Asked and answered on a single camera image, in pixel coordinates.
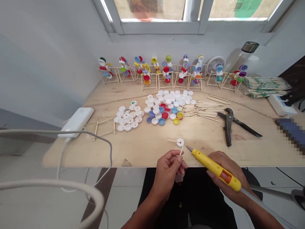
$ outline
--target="pliers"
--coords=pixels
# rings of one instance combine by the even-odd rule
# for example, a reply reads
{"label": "pliers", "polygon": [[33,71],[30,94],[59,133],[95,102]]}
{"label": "pliers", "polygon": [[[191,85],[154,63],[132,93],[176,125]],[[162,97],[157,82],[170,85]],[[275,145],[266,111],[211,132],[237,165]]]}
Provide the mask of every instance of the pliers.
{"label": "pliers", "polygon": [[251,129],[250,127],[248,127],[246,124],[244,124],[243,122],[239,121],[238,119],[236,119],[234,117],[233,111],[230,108],[226,108],[225,109],[226,112],[228,112],[227,115],[218,112],[218,115],[220,117],[222,117],[225,120],[225,126],[224,126],[224,130],[226,132],[226,141],[227,141],[227,146],[231,146],[232,145],[232,139],[231,139],[231,126],[232,126],[232,121],[237,123],[238,125],[240,125],[242,128],[244,128],[246,131],[248,131],[249,133],[253,134],[256,137],[262,137],[263,135],[257,133],[256,131],[254,131],[253,129]]}

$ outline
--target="black pants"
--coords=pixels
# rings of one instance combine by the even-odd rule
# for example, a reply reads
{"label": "black pants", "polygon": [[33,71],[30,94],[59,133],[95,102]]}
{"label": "black pants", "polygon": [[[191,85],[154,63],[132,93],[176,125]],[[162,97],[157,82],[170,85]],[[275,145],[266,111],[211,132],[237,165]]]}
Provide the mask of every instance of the black pants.
{"label": "black pants", "polygon": [[[155,228],[187,228],[189,214],[192,225],[207,225],[212,229],[237,229],[232,208],[226,204],[223,194],[207,175],[206,170],[188,168],[182,185],[174,183]],[[155,174],[155,168],[147,168],[138,207],[148,196]]]}

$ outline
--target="wooden table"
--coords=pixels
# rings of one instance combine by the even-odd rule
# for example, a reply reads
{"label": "wooden table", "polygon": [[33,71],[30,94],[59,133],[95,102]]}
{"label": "wooden table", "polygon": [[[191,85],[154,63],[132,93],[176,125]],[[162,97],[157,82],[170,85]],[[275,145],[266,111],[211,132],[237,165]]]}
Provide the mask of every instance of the wooden table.
{"label": "wooden table", "polygon": [[[148,94],[155,96],[156,93],[155,89],[141,91],[140,81],[106,85],[100,83],[84,104],[85,107],[95,109],[88,123],[104,120],[103,115],[116,116],[118,108],[130,106],[132,100],[136,100],[138,106],[144,110],[146,96]],[[103,136],[113,145],[113,167],[122,167],[129,163],[133,167],[155,167],[157,160],[167,151],[178,149],[175,143],[167,139],[178,138],[183,138],[186,145],[199,149],[205,154],[217,150],[223,151],[240,166],[305,166],[302,154],[278,130],[274,119],[270,118],[278,118],[278,116],[267,99],[251,99],[241,92],[234,93],[212,86],[204,86],[203,92],[194,91],[193,99],[207,100],[208,94],[234,101],[232,105],[228,105],[234,111],[234,116],[263,137],[257,138],[233,123],[232,146],[227,147],[223,130],[224,120],[221,118],[218,119],[220,122],[215,122],[196,115],[185,117],[177,126],[170,119],[166,120],[164,126],[154,126],[146,123],[145,119],[148,115],[145,114],[138,128],[130,132],[118,131],[117,134]],[[305,127],[304,114],[299,112],[294,119]],[[98,127],[98,134],[112,129],[112,121],[101,124]],[[95,125],[89,125],[88,130],[94,133]],[[53,143],[44,156],[42,163],[44,167],[57,166],[63,144],[63,138],[58,138]],[[202,166],[186,148],[184,151],[183,158],[188,166]],[[109,163],[109,145],[99,139],[92,141],[87,134],[81,134],[69,143],[62,160],[63,167],[108,167]]]}

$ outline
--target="person's right hand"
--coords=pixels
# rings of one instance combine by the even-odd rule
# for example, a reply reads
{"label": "person's right hand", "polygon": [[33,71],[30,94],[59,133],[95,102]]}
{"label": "person's right hand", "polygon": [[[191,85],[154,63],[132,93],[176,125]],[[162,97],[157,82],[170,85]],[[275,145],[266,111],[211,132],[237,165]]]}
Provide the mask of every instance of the person's right hand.
{"label": "person's right hand", "polygon": [[[208,155],[213,161],[221,165],[223,168],[228,170],[232,173],[239,181],[241,182],[241,186],[250,192],[252,195],[257,197],[253,192],[252,189],[242,172],[241,167],[238,166],[233,160],[231,160],[224,152],[216,151],[210,153]],[[231,187],[226,185],[221,179],[219,179],[216,175],[214,175],[210,170],[207,170],[207,174],[211,177],[215,185],[217,185],[222,192],[234,203],[239,205],[240,207],[246,209],[249,206],[249,201],[252,201],[249,197],[247,197],[241,191],[234,191]]]}

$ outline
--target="bundle of sticks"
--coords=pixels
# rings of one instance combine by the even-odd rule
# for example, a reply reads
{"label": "bundle of sticks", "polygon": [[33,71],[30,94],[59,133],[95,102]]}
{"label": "bundle of sticks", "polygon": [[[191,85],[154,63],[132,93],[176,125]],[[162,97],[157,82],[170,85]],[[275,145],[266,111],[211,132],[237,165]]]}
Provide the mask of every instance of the bundle of sticks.
{"label": "bundle of sticks", "polygon": [[217,114],[218,112],[224,112],[225,108],[224,104],[231,105],[228,103],[228,100],[210,95],[211,97],[217,98],[217,101],[220,103],[214,103],[214,102],[209,102],[209,101],[204,101],[204,100],[198,100],[196,105],[192,104],[187,104],[183,106],[182,112],[184,112],[183,116],[184,117],[191,117],[194,115],[198,115],[203,118],[207,118],[216,122],[219,122],[218,119],[220,116]]}
{"label": "bundle of sticks", "polygon": [[282,78],[245,77],[244,94],[252,98],[268,97],[271,94],[286,94],[291,86]]}

